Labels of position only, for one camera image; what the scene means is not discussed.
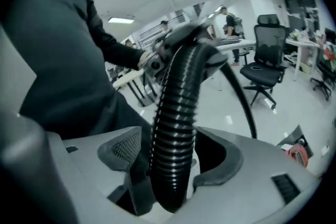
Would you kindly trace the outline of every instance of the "chair headrest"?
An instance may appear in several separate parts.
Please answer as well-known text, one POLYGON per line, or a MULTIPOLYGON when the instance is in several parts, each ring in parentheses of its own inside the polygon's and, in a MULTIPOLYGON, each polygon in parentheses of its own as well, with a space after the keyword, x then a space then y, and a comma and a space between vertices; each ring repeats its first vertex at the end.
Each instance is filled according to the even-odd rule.
POLYGON ((259 15, 258 24, 266 27, 278 27, 280 22, 276 14, 264 14, 259 15))

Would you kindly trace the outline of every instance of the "person's arm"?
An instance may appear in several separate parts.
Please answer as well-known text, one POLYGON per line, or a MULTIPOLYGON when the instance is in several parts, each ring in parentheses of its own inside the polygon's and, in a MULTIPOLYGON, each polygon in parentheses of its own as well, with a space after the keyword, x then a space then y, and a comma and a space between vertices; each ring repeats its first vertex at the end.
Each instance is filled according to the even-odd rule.
POLYGON ((235 26, 235 23, 233 21, 233 17, 230 15, 226 16, 226 24, 227 24, 227 36, 232 36, 233 28, 235 26))
POLYGON ((87 11, 87 25, 91 37, 102 50, 105 61, 138 70, 138 63, 144 51, 120 44, 112 35, 106 33, 92 0, 87 0, 87 11))

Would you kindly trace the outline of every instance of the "ceiling light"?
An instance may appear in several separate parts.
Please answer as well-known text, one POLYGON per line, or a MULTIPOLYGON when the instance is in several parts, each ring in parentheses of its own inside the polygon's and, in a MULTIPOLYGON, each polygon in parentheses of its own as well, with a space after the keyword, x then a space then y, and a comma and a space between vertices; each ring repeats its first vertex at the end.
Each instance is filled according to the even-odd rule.
POLYGON ((112 17, 111 19, 109 19, 109 23, 116 23, 116 24, 131 24, 133 22, 134 22, 134 20, 123 19, 123 18, 112 17))
POLYGON ((219 7, 217 8, 217 10, 215 10, 215 12, 219 12, 219 11, 220 11, 220 9, 221 9, 221 7, 222 7, 222 5, 221 5, 221 6, 219 6, 219 7))

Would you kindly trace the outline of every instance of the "vent grille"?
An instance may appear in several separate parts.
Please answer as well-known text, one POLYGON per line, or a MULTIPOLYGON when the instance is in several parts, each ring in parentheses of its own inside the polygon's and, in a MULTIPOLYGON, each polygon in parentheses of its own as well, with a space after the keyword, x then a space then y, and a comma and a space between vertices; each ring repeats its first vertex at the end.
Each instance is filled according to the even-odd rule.
POLYGON ((299 189, 287 174, 273 176, 272 180, 281 193, 286 205, 300 194, 299 189))

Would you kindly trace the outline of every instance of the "flexible hose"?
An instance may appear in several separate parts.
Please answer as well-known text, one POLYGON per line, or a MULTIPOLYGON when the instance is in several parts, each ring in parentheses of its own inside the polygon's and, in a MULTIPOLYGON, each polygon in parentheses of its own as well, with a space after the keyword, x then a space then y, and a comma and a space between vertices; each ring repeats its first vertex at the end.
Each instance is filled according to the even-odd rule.
MULTIPOLYGON (((153 124, 150 177, 156 200, 169 212, 184 203, 194 148, 194 116, 204 69, 215 47, 183 45, 171 60, 162 81, 162 93, 153 124)), ((244 93, 228 64, 221 68, 237 92, 253 137, 256 129, 244 93)))

